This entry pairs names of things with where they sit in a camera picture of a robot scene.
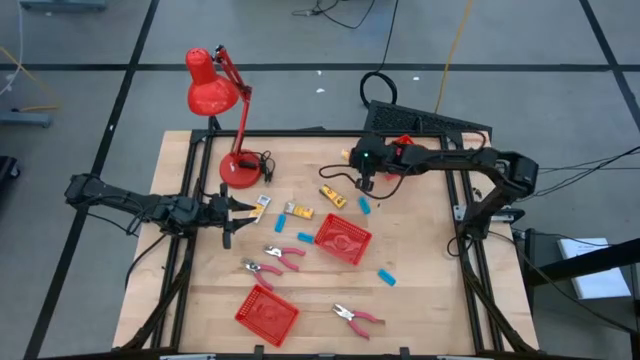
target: red-handled pliers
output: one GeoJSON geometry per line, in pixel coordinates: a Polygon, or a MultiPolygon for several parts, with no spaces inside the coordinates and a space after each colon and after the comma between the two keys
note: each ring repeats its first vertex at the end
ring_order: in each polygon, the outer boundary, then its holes
{"type": "Polygon", "coordinates": [[[295,265],[295,264],[291,263],[289,260],[287,260],[282,255],[284,255],[284,254],[297,254],[297,255],[300,255],[300,256],[304,256],[304,254],[306,254],[306,252],[304,250],[300,250],[300,249],[296,249],[296,248],[278,249],[277,247],[270,246],[270,245],[266,245],[264,247],[264,252],[266,252],[269,255],[276,256],[278,258],[278,260],[280,260],[280,262],[284,264],[284,266],[288,267],[291,270],[295,270],[295,271],[298,271],[298,265],[295,265]]]}
{"type": "Polygon", "coordinates": [[[335,311],[336,314],[340,315],[340,317],[347,319],[347,322],[349,323],[349,326],[351,326],[353,331],[355,331],[356,334],[362,336],[363,338],[366,338],[367,340],[369,340],[369,334],[366,331],[362,330],[358,326],[358,324],[356,324],[356,322],[353,321],[353,319],[359,317],[359,318],[367,319],[373,323],[382,322],[382,320],[378,320],[375,316],[369,313],[365,313],[362,311],[351,312],[347,310],[347,308],[339,304],[333,304],[332,310],[335,311]]]}
{"type": "Polygon", "coordinates": [[[262,275],[260,274],[260,271],[265,270],[265,271],[270,271],[276,275],[282,275],[282,271],[280,269],[278,269],[277,267],[274,266],[270,266],[270,265],[258,265],[257,263],[255,263],[253,260],[250,259],[242,259],[241,263],[244,265],[245,268],[247,268],[247,270],[251,271],[253,273],[253,275],[256,277],[256,279],[258,280],[258,282],[266,287],[267,289],[273,291],[273,285],[269,284],[267,282],[267,280],[265,280],[262,275]]]}

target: yellow cable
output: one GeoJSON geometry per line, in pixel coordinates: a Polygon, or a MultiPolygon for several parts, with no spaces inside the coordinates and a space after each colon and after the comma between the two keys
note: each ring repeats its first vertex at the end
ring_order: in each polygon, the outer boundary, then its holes
{"type": "Polygon", "coordinates": [[[58,105],[59,101],[58,101],[58,97],[56,96],[56,93],[53,90],[51,90],[47,86],[47,84],[38,80],[38,78],[36,78],[35,76],[33,76],[33,74],[29,72],[29,70],[25,69],[24,66],[22,66],[22,64],[20,64],[7,49],[0,46],[0,51],[2,51],[9,58],[9,60],[11,60],[17,67],[19,67],[20,70],[22,70],[22,72],[29,77],[29,79],[33,80],[33,82],[35,82],[43,92],[45,92],[47,95],[53,98],[54,101],[56,102],[56,105],[29,106],[29,107],[20,109],[20,111],[57,110],[60,108],[60,105],[58,105]]]}
{"type": "Polygon", "coordinates": [[[462,17],[462,22],[460,26],[458,26],[458,32],[456,33],[456,38],[453,40],[453,44],[451,44],[451,50],[449,51],[449,57],[447,57],[447,63],[444,66],[444,72],[442,73],[442,80],[440,81],[440,91],[438,92],[438,101],[436,102],[436,109],[434,113],[438,113],[438,108],[440,108],[440,101],[442,101],[442,95],[444,94],[444,88],[447,84],[447,75],[449,73],[449,64],[451,64],[451,60],[453,60],[453,53],[456,51],[456,47],[458,46],[458,41],[460,40],[460,35],[462,35],[462,31],[464,30],[464,24],[467,22],[469,18],[469,14],[471,13],[471,5],[473,4],[473,0],[467,1],[467,6],[464,8],[464,16],[462,17]]]}

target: red desk lamp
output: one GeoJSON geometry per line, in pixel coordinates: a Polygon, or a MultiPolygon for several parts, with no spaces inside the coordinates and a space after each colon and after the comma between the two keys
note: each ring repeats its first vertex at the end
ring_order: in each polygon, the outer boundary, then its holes
{"type": "Polygon", "coordinates": [[[244,189],[255,184],[262,173],[260,159],[256,153],[242,149],[244,128],[247,124],[251,87],[245,85],[238,70],[231,62],[224,46],[216,48],[215,56],[205,49],[191,49],[187,52],[187,68],[193,82],[189,87],[189,109],[194,114],[216,116],[231,109],[242,98],[242,119],[231,152],[220,163],[222,181],[236,189],[244,189]],[[220,64],[227,78],[216,73],[214,61],[220,64]]]}

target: lamp base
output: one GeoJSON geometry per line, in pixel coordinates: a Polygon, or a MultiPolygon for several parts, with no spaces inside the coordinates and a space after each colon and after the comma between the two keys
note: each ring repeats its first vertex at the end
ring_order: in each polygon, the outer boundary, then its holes
{"type": "Polygon", "coordinates": [[[234,189],[244,189],[252,186],[258,182],[262,174],[260,171],[260,159],[250,150],[240,151],[241,155],[237,162],[231,153],[225,155],[220,162],[220,177],[222,181],[234,189]],[[238,162],[253,163],[256,167],[255,169],[240,167],[238,162]]]}

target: yellow package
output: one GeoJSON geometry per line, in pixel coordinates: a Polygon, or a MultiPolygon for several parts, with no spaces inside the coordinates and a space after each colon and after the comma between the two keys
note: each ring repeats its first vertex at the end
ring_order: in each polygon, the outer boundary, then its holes
{"type": "Polygon", "coordinates": [[[253,205],[256,208],[251,210],[251,213],[249,214],[249,217],[256,218],[256,221],[254,221],[254,223],[257,224],[258,221],[260,221],[260,218],[262,217],[262,213],[264,213],[264,210],[267,208],[267,205],[269,205],[270,201],[271,201],[270,197],[260,195],[256,203],[253,205]]]}
{"type": "Polygon", "coordinates": [[[344,196],[333,191],[327,184],[322,185],[322,187],[320,188],[320,193],[326,196],[327,199],[331,200],[333,205],[335,205],[338,209],[342,209],[344,204],[347,203],[347,199],[344,196]]]}
{"type": "Polygon", "coordinates": [[[311,216],[313,216],[313,209],[296,205],[294,203],[286,203],[284,205],[284,213],[295,215],[303,219],[311,220],[311,216]]]}

